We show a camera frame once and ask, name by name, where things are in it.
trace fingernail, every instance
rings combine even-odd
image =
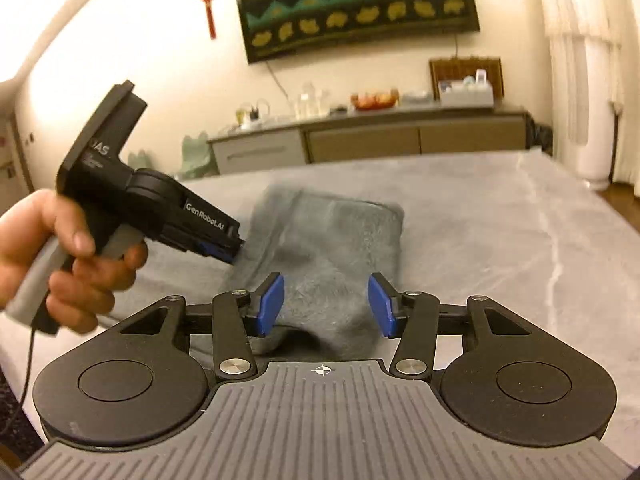
[[[93,254],[95,251],[94,239],[91,235],[84,231],[78,231],[74,235],[74,245],[76,250],[82,254]]]

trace gray countertop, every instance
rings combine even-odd
[[[423,105],[401,105],[388,108],[386,110],[372,110],[369,112],[350,110],[343,114],[334,114],[304,120],[296,120],[292,116],[281,116],[267,118],[263,123],[247,130],[235,128],[209,139],[209,143],[215,144],[229,139],[237,139],[239,137],[254,136],[293,128],[298,128],[305,132],[312,132],[333,128],[353,128],[358,126],[369,126],[372,124],[377,125],[444,118],[514,116],[523,115],[526,112],[527,111],[522,107],[514,106],[505,102],[496,104],[494,108],[452,109],[442,108],[440,102],[436,101]]]
[[[443,303],[488,295],[599,362],[618,389],[604,442],[640,463],[640,235],[576,178],[539,152],[508,152],[319,164],[190,187],[237,218],[246,236],[256,201],[276,181],[399,203],[406,213],[401,288],[424,290]],[[185,279],[155,265],[167,256],[164,248],[150,250],[139,283],[118,296],[118,305],[135,297],[143,308],[166,294],[209,301],[228,271],[174,251],[175,269],[206,277]],[[18,391],[28,340],[27,329],[0,317],[0,363]],[[34,373],[83,340],[66,331],[38,336]],[[436,365],[460,354],[458,341],[439,338]],[[388,363],[394,345],[380,338],[372,357]],[[37,424],[30,398],[26,411]]]

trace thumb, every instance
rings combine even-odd
[[[56,193],[49,194],[42,206],[42,221],[72,256],[87,258],[94,254],[94,238],[87,227],[84,212],[76,202]]]

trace gray handle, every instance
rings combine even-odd
[[[129,247],[143,239],[142,232],[130,225],[122,224],[111,235],[100,254],[117,260]],[[6,306],[4,311],[7,316],[25,325],[33,326],[41,308],[46,310],[49,277],[53,272],[61,269],[68,259],[69,254],[62,248],[58,238],[51,237],[47,240],[22,280],[18,292]]]

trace drawer handle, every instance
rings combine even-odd
[[[276,148],[260,148],[258,150],[249,150],[248,152],[241,153],[231,153],[226,156],[226,160],[232,160],[233,158],[244,158],[246,156],[255,156],[255,155],[273,155],[273,153],[282,153],[286,152],[287,149],[285,146],[277,146]]]

